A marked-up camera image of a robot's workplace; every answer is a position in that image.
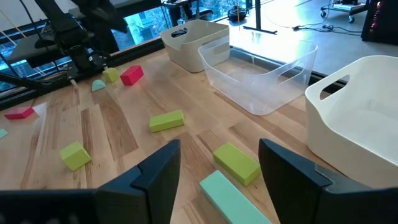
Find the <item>red block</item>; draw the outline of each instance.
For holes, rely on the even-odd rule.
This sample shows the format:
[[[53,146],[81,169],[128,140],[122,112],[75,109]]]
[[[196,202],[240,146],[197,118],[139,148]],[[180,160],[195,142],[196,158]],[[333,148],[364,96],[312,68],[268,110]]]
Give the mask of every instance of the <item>red block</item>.
[[[4,116],[7,119],[24,119],[34,112],[32,107],[13,108],[9,110]]]
[[[133,65],[120,76],[120,79],[124,85],[134,85],[142,76],[144,72],[141,66]]]

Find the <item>wooden table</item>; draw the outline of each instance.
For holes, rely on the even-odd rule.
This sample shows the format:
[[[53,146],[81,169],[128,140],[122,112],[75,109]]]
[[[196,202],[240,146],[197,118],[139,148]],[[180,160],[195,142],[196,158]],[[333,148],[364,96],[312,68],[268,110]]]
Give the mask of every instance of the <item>wooden table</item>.
[[[326,167],[307,145],[305,98],[267,116],[254,116],[211,86],[204,72],[188,73],[165,50],[118,67],[141,65],[144,78],[134,86],[121,80],[91,92],[94,79],[68,86],[19,106],[37,114],[18,121],[0,111],[0,189],[99,187],[145,159],[171,139],[182,143],[181,174],[172,223],[226,223],[201,192],[199,182],[219,169],[272,222],[279,223],[262,176],[243,187],[216,164],[212,151],[231,142],[257,158],[260,138],[269,138]],[[149,131],[149,118],[183,110],[185,126]],[[93,159],[72,172],[59,150],[80,141]]]

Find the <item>toy block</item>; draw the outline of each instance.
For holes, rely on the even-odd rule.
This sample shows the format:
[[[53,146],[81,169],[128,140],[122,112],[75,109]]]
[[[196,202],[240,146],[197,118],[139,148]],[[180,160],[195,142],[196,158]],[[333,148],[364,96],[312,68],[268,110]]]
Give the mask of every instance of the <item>toy block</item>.
[[[202,180],[200,187],[228,223],[271,224],[220,171],[216,170]]]
[[[229,142],[214,151],[213,158],[244,186],[250,184],[261,172],[258,162]]]
[[[4,129],[0,129],[0,139],[6,137],[8,135],[8,132]]]
[[[91,86],[91,91],[97,91],[105,88],[105,82],[102,80],[95,80]]]
[[[124,85],[134,85],[142,76],[144,76],[144,72],[141,66],[133,65],[120,78]]]
[[[149,121],[150,131],[153,133],[181,125],[184,125],[184,114],[182,110],[154,116]]]
[[[24,119],[31,115],[35,110],[32,107],[13,108],[9,110],[4,116],[7,119]]]
[[[62,149],[60,156],[63,162],[73,171],[91,161],[90,156],[78,141]]]
[[[116,68],[108,68],[102,72],[107,82],[115,82],[119,78],[119,72]]]

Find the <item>white bin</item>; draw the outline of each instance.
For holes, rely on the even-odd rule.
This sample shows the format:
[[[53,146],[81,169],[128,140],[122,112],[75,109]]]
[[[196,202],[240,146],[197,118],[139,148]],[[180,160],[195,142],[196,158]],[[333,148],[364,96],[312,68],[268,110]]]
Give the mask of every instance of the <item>white bin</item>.
[[[348,76],[345,87],[321,91]],[[348,177],[370,187],[398,186],[398,58],[369,56],[308,87],[308,146]]]
[[[172,33],[187,28],[187,33],[172,37]],[[189,72],[203,71],[203,64],[198,54],[198,48],[203,44],[229,35],[229,26],[194,20],[173,27],[160,33],[170,59]]]
[[[304,93],[317,46],[252,34],[236,41],[244,50],[230,48],[224,37],[200,47],[199,53],[211,86],[248,112],[265,115]],[[278,56],[287,60],[275,61]]]

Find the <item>mint green block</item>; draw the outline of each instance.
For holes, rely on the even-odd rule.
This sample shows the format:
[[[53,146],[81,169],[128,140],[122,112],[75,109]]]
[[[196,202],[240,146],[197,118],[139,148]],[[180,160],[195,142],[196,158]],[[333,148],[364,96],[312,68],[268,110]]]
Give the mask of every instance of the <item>mint green block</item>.
[[[184,114],[182,110],[154,116],[149,121],[150,131],[153,133],[181,125],[184,125]]]
[[[73,171],[91,161],[83,146],[77,141],[60,151],[61,159]]]
[[[107,82],[115,82],[120,76],[116,68],[108,68],[102,72]]]
[[[105,82],[102,80],[95,80],[91,85],[91,91],[97,91],[103,88],[105,88]]]
[[[249,185],[261,173],[258,162],[229,142],[214,151],[213,158],[244,186]]]
[[[205,195],[230,224],[271,224],[271,222],[220,172],[200,182]]]
[[[8,135],[8,132],[4,129],[0,129],[0,139],[6,137]]]

